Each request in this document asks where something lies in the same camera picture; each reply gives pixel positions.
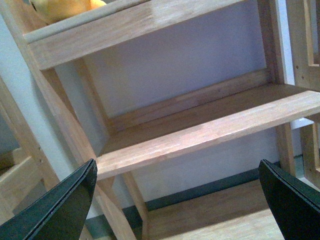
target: wooden frame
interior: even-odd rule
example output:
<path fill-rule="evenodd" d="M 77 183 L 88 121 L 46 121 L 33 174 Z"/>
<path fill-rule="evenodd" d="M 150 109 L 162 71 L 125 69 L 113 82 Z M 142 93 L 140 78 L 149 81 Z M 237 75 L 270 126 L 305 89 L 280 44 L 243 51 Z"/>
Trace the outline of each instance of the wooden frame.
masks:
<path fill-rule="evenodd" d="M 105 113 L 88 71 L 90 66 L 82 59 L 242 1 L 117 0 L 44 27 L 28 6 L 21 7 L 21 0 L 0 0 L 3 18 L 75 159 L 79 164 L 97 159 L 100 181 L 96 198 L 119 240 L 133 240 L 135 236 L 111 188 L 115 175 L 124 177 L 143 220 L 146 240 L 149 213 L 130 173 L 133 169 L 276 127 L 281 166 L 295 174 L 288 122 L 319 113 L 320 93 L 284 85 L 275 0 L 258 0 L 266 69 L 118 117 L 109 118 Z M 97 119 L 110 134 L 110 141 L 98 158 L 53 68 L 73 60 Z M 214 111 L 216 114 L 205 114 Z"/>
<path fill-rule="evenodd" d="M 316 2 L 316 18 L 318 45 L 320 41 L 320 12 L 318 0 Z M 289 32 L 292 49 L 294 80 L 297 86 L 320 91 L 320 66 L 315 56 L 319 53 L 313 49 L 313 34 L 311 20 L 311 0 L 286 1 Z M 319 141 L 318 123 L 320 114 L 308 116 L 314 124 L 301 128 L 301 143 L 304 162 L 305 178 L 318 188 L 320 187 L 319 165 Z"/>
<path fill-rule="evenodd" d="M 0 114 L 20 145 L 20 148 L 0 155 L 0 170 L 6 168 L 0 176 L 2 224 L 14 216 L 14 208 L 39 181 L 47 191 L 60 181 L 1 77 Z M 92 236 L 84 226 L 80 240 L 90 239 Z"/>

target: light wood grain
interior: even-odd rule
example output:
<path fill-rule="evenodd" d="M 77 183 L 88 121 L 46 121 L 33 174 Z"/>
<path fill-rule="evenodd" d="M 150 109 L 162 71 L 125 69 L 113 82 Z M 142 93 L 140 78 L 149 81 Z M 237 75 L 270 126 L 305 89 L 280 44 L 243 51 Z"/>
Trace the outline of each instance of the light wood grain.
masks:
<path fill-rule="evenodd" d="M 297 86 L 316 89 L 311 85 L 309 77 L 305 2 L 286 0 L 294 80 Z"/>
<path fill-rule="evenodd" d="M 304 177 L 320 187 L 320 159 L 318 124 L 314 123 L 300 129 Z"/>
<path fill-rule="evenodd" d="M 99 194 L 96 199 L 101 205 L 105 205 L 102 211 L 108 219 L 117 240 L 136 240 L 124 213 L 113 200 L 113 191 L 103 191 L 99 185 L 95 187 L 95 190 Z"/>
<path fill-rule="evenodd" d="M 26 152 L 20 147 L 0 155 L 0 170 L 22 163 L 27 158 Z"/>
<path fill-rule="evenodd" d="M 98 178 L 174 158 L 320 112 L 320 93 L 266 85 L 132 127 L 107 143 Z"/>
<path fill-rule="evenodd" d="M 283 240 L 259 181 L 149 213 L 150 240 Z"/>
<path fill-rule="evenodd" d="M 273 83 L 284 84 L 281 39 L 275 0 L 258 0 L 261 33 L 265 62 L 270 70 Z"/>
<path fill-rule="evenodd" d="M 143 124 L 177 112 L 267 84 L 270 73 L 264 68 L 161 101 L 111 119 L 118 130 Z"/>
<path fill-rule="evenodd" d="M 0 114 L 25 154 L 32 156 L 36 161 L 36 165 L 43 177 L 45 188 L 47 190 L 52 189 L 60 181 L 1 77 Z"/>
<path fill-rule="evenodd" d="M 296 165 L 294 159 L 294 147 L 292 144 L 292 131 L 290 123 L 285 123 L 275 127 L 279 160 L 281 168 L 292 176 L 296 176 Z"/>
<path fill-rule="evenodd" d="M 272 82 L 286 84 L 283 62 L 284 50 L 279 26 L 279 11 L 275 0 L 258 1 L 265 62 L 271 72 Z M 290 124 L 276 126 L 276 138 L 281 167 L 295 176 L 294 152 Z"/>
<path fill-rule="evenodd" d="M 139 187 L 136 183 L 136 180 L 131 172 L 126 172 L 122 174 L 125 185 L 128 188 L 129 193 L 132 196 L 133 202 L 138 209 L 142 221 L 148 222 L 148 209 L 147 205 L 142 197 L 142 194 L 139 190 Z"/>
<path fill-rule="evenodd" d="M 62 84 L 54 71 L 54 69 L 49 69 L 46 71 L 40 71 L 33 54 L 30 52 L 24 38 L 22 30 L 19 28 L 19 25 L 16 23 L 13 13 L 10 12 L 10 8 L 3 0 L 0 0 L 0 12 L 2 17 L 13 36 L 19 50 L 29 67 L 34 79 L 53 115 L 55 118 L 61 133 L 63 134 L 68 147 L 70 148 L 75 160 L 82 165 L 89 159 L 96 159 L 96 155 L 92 149 L 92 146 L 82 129 L 77 116 L 75 115 L 72 105 L 69 104 L 70 101 L 66 95 Z M 103 201 L 99 202 L 103 212 L 106 213 L 109 211 L 106 204 Z M 132 232 L 131 228 L 123 226 L 124 232 Z"/>
<path fill-rule="evenodd" d="M 6 2 L 10 11 L 13 13 L 14 20 L 19 29 L 25 34 L 36 29 L 43 28 L 46 24 L 37 16 L 30 4 L 23 0 L 1 0 Z"/>
<path fill-rule="evenodd" d="M 29 44 L 49 69 L 243 0 L 151 0 Z"/>
<path fill-rule="evenodd" d="M 24 34 L 24 39 L 28 44 L 30 44 L 147 1 L 149 0 L 116 0 L 109 2 L 106 6 L 99 7 L 91 11 L 86 11 L 74 17 L 70 17 L 63 21 L 26 33 Z"/>
<path fill-rule="evenodd" d="M 11 167 L 0 176 L 0 194 L 6 200 L 11 211 L 19 205 L 41 179 L 42 176 L 36 162 L 31 157 Z"/>
<path fill-rule="evenodd" d="M 10 206 L 5 201 L 5 199 L 0 194 L 0 225 L 4 224 L 6 221 L 12 219 L 15 215 L 10 210 Z"/>

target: shelf board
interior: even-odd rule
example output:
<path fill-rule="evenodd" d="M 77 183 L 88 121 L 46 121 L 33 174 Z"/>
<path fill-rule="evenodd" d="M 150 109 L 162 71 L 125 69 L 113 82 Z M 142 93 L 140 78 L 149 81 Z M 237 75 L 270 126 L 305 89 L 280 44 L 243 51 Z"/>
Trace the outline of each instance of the shelf board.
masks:
<path fill-rule="evenodd" d="M 6 199 L 11 210 L 41 181 L 36 161 L 30 156 L 19 164 L 0 170 L 0 199 Z"/>
<path fill-rule="evenodd" d="M 320 112 L 320 93 L 267 84 L 113 135 L 97 159 L 98 178 L 217 145 Z"/>
<path fill-rule="evenodd" d="M 258 180 L 149 212 L 150 240 L 283 240 Z"/>
<path fill-rule="evenodd" d="M 39 69 L 46 70 L 57 65 L 81 58 L 99 50 L 123 43 L 130 39 L 181 23 L 206 13 L 243 2 L 244 0 L 150 0 L 118 11 L 99 19 L 90 18 L 90 12 L 66 19 L 75 27 L 59 29 L 49 36 L 47 28 L 25 36 Z M 108 6 L 92 10 L 92 13 L 107 12 Z"/>
<path fill-rule="evenodd" d="M 115 14 L 125 9 L 134 7 L 149 0 L 116 0 L 107 3 L 105 6 L 86 11 L 79 15 L 67 18 L 65 20 L 50 24 L 40 29 L 23 35 L 27 44 L 31 44 L 38 40 L 45 39 L 47 37 L 65 32 L 67 30 L 76 28 L 83 24 L 90 23 L 92 21 L 101 19 L 103 17 Z"/>

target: yellow object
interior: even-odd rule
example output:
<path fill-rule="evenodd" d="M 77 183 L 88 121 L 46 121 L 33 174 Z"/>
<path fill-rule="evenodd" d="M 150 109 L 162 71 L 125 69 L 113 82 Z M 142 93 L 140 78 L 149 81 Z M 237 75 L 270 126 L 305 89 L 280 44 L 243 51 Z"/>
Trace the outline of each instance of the yellow object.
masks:
<path fill-rule="evenodd" d="M 91 3 L 91 9 L 97 9 L 106 5 L 106 3 L 102 0 L 91 0 L 90 3 Z"/>
<path fill-rule="evenodd" d="M 73 17 L 106 3 L 102 0 L 29 0 L 37 15 L 47 24 Z"/>

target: wooden shelving unit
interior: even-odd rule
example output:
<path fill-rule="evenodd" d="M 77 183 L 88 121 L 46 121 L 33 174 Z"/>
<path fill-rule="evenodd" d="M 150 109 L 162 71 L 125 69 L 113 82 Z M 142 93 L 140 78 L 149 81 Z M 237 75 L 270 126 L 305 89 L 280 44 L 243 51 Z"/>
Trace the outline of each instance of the wooden shelving unit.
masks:
<path fill-rule="evenodd" d="M 131 170 L 276 127 L 281 166 L 294 174 L 288 122 L 319 113 L 320 93 L 285 85 L 275 0 L 257 1 L 265 69 L 121 116 L 109 118 L 106 115 L 99 96 L 95 94 L 97 91 L 88 71 L 90 66 L 82 60 L 88 54 L 242 1 L 116 0 L 46 26 L 21 0 L 0 0 L 3 18 L 74 157 L 79 164 L 90 158 L 97 159 L 100 181 L 96 198 L 119 240 L 134 240 L 135 236 L 111 189 L 115 175 L 122 174 L 141 215 L 143 239 L 148 239 L 148 233 L 151 239 L 161 239 L 159 235 L 167 233 L 157 233 L 154 228 L 160 224 L 157 216 L 162 216 L 166 210 L 148 213 Z M 54 69 L 69 61 L 74 61 L 81 72 L 97 118 L 105 123 L 111 135 L 99 157 L 95 155 Z M 237 189 L 242 188 L 247 193 L 257 191 L 254 184 Z M 205 199 L 192 203 L 201 203 Z M 191 202 L 180 206 L 191 208 L 192 204 L 189 204 Z M 180 206 L 172 208 L 186 210 Z M 256 219 L 264 217 L 266 215 L 262 212 Z"/>

